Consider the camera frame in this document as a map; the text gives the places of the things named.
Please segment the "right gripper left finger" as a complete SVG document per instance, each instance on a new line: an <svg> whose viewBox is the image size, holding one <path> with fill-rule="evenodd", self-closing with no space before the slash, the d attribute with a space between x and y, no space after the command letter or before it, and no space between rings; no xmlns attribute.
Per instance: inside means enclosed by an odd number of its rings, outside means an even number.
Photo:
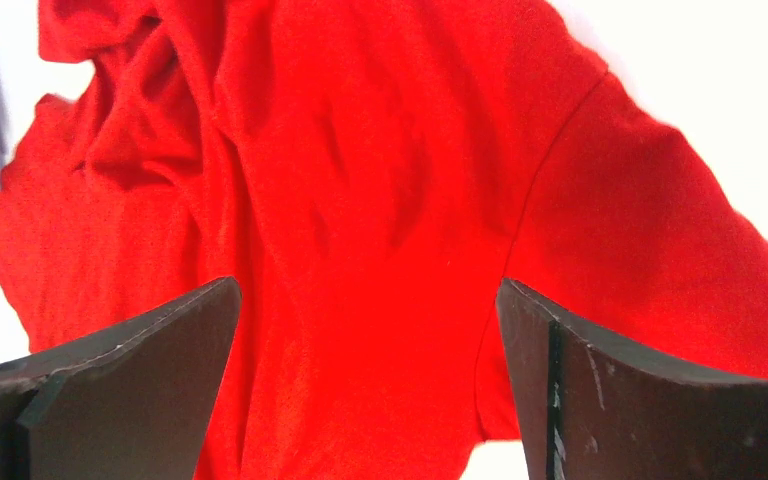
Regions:
<svg viewBox="0 0 768 480"><path fill-rule="evenodd" d="M0 364L0 479L190 479L236 330L224 277Z"/></svg>

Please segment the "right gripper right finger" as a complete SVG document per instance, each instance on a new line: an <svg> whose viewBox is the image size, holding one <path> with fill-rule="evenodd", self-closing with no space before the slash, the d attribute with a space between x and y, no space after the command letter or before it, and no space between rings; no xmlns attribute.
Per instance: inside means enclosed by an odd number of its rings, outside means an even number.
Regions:
<svg viewBox="0 0 768 480"><path fill-rule="evenodd" d="M768 479L768 380L662 353L504 280L500 334L532 479Z"/></svg>

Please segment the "red t shirt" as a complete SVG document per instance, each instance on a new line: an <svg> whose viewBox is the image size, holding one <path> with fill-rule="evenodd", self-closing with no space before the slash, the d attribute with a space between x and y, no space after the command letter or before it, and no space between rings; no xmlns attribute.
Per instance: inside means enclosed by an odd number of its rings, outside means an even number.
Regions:
<svg viewBox="0 0 768 480"><path fill-rule="evenodd" d="M91 61L3 169L32 351L217 277L244 304L196 477L456 479L519 435L517 279L768 378L768 242L544 1L43 1Z"/></svg>

